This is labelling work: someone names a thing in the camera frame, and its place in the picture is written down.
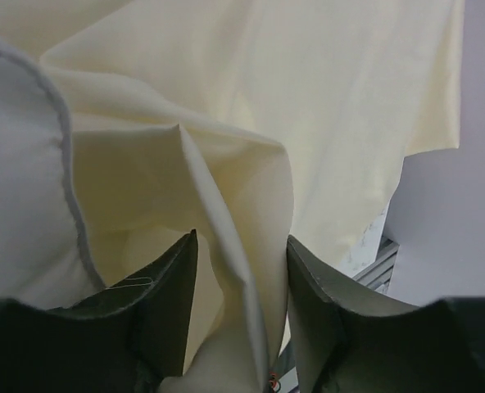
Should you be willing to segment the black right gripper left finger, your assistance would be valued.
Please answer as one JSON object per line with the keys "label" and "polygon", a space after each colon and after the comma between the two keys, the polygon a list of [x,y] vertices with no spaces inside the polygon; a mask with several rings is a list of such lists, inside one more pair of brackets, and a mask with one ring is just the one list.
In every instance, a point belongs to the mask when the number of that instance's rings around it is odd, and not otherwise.
{"label": "black right gripper left finger", "polygon": [[67,308],[0,299],[0,392],[154,392],[184,370],[197,234]]}

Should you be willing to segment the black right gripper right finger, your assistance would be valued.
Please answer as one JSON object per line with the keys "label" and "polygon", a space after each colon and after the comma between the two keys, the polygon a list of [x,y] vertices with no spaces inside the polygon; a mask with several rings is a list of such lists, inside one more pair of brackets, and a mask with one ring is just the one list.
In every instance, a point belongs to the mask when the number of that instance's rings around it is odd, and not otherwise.
{"label": "black right gripper right finger", "polygon": [[485,297],[414,306],[287,244],[288,317],[303,392],[485,392]]}

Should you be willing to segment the cream yellow pillowcase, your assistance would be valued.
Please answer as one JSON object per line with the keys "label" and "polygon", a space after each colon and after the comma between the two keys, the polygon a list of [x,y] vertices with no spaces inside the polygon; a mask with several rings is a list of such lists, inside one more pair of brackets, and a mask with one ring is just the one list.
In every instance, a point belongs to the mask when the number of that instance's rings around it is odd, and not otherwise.
{"label": "cream yellow pillowcase", "polygon": [[197,234],[184,370],[154,392],[266,391],[288,320],[288,237],[342,261],[406,156],[458,147],[464,9],[0,1],[0,41],[70,113],[102,291]]}

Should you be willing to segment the white pillow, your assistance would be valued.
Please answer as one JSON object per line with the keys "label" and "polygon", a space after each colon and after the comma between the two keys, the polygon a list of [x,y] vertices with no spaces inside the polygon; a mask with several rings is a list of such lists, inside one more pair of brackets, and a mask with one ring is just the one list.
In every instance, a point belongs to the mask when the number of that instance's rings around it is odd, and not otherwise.
{"label": "white pillow", "polygon": [[50,309],[105,287],[72,163],[65,100],[33,61],[0,41],[0,298]]}

